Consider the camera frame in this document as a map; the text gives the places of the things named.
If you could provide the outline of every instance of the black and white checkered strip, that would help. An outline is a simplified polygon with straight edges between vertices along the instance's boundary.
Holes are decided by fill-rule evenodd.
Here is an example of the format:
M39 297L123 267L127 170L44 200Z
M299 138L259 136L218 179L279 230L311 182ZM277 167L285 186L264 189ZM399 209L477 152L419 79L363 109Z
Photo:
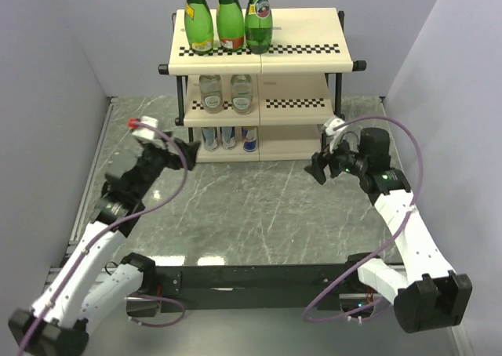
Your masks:
M202 103L200 101L197 101L197 100L194 100L192 105L191 105L191 108L196 111L196 110L204 110L204 107L202 106ZM228 110L228 109L231 109L232 108L232 104L229 103L228 101L224 101L223 102L223 109L224 110Z
M248 56L251 53L249 49L241 49L238 52L228 52L224 50L222 46L215 48L211 53L205 54L206 56ZM186 48L185 46L180 47L180 56L195 56L193 50Z
M339 54L338 44L324 45L271 45L270 54Z
M267 109L280 109L287 107L325 107L324 99L267 99Z

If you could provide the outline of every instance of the blue and silver can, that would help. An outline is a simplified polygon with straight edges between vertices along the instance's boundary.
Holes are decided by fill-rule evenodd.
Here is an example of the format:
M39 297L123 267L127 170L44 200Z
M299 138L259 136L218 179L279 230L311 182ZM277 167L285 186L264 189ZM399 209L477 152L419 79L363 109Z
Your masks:
M244 151L246 152L256 151L256 149L258 148L258 128L243 127L242 142L244 144Z
M225 150L233 150L236 145L235 127L220 127L221 146Z
M204 139L204 148L209 152L218 149L218 129L216 127L203 127L202 138Z

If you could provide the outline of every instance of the shelf tier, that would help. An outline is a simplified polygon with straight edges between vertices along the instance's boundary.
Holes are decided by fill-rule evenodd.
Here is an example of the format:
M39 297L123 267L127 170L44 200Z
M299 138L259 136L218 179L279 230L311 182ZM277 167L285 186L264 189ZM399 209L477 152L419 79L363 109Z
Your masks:
M220 129L218 129L218 137L221 141ZM214 151L207 151L204 146L200 147L198 151L197 162L258 162L260 160L260 153L258 150L254 152L246 152L242 148L242 131L241 128L235 130L235 139L237 140L237 145L233 150L225 150L220 147ZM200 129L195 129L195 140L202 141L202 131Z
M184 10L176 13L169 74L288 74L353 71L354 63L336 9L273 9L274 34L268 53L226 52L216 31L214 51L194 54L184 31Z
M260 107L258 101L258 77L252 75L254 84L253 109L247 115L235 113L231 106L230 75L221 77L223 85L224 109L220 113L210 114L204 110L201 93L198 87L198 76L188 77L187 98L185 100L184 125L187 127L221 127L221 126L258 126L260 124Z
M261 126L258 130L260 161L310 160L321 150L316 125Z
M261 57L252 54L248 49L240 52L226 52L220 44L216 28L216 10L211 10L214 25L214 50L209 55L199 56L190 50L185 34L184 9L176 13L174 25L173 47L169 60L171 75L203 75L203 74L259 74L261 73Z
M273 9L272 47L262 74L337 73L354 68L336 9Z
M258 77L260 125L322 125L333 117L324 74Z

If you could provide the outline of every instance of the gray marble surface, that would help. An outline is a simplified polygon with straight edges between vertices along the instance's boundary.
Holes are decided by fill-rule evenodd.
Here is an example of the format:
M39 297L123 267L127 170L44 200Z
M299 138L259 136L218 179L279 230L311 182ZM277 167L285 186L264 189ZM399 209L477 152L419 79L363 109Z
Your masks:
M352 119L384 114L384 109L376 96L355 96L344 98L343 112ZM187 130L174 126L175 97L119 98L100 152L86 217L100 194L107 162L121 149L138 151L127 121L141 115L160 119L164 129L187 140ZM357 132L373 125L388 129L381 121L360 122L352 129ZM354 136L347 138L356 145ZM394 166L399 166L394 144L391 153ZM373 251L390 237L355 177L342 175L320 186L304 171L307 163L198 165L178 198L139 221L115 260L138 252L160 265L343 263L350 254ZM145 205L158 204L180 181L180 172L166 170ZM400 261L396 248L382 257L388 263Z

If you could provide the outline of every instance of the black bar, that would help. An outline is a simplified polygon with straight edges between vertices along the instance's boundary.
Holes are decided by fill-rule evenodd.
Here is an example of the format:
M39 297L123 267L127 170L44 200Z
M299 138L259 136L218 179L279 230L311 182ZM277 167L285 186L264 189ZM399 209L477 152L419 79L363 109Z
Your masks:
M176 126L183 126L185 119L185 106L183 94L183 79L181 76L176 76L176 87L178 90L178 114L180 117L176 120Z
M160 75L169 75L169 65L168 64L159 64L158 65L158 73Z
M329 73L325 73L324 76L326 78L326 85L328 86L329 96L331 97L331 90L330 90L330 85L329 85ZM326 147L326 144L327 144L326 134L322 133L321 134L321 149L324 150L324 147Z
M356 60L354 62L354 66L352 68L353 71L364 71L366 69L366 61L365 60Z
M322 290L314 287L282 289L185 289L175 300L182 302L189 311L227 310L227 309L263 309L306 307ZM340 299L337 294L329 294L317 306L320 310L337 311ZM174 304L162 303L162 313L176 313L180 308Z
M335 115L342 116L342 74L335 75Z
M340 25L342 26L342 31L345 28L345 12L338 11L338 19L340 20Z
M306 307L334 279L345 263L281 266L157 267L162 291L190 310ZM173 294L173 282L181 280ZM334 289L318 308L338 310L338 295L365 293L364 285L349 280ZM170 304L162 312L176 312Z
M324 148L328 145L328 138L326 134L323 132L321 134L321 149L324 150Z
M171 21L173 22L173 32L174 32L174 26L176 25L176 13L173 13L173 15L171 15Z
M338 20L340 21L340 26L342 31L345 29L345 12L338 11ZM338 73L335 75L335 115L337 117L342 117L342 74Z

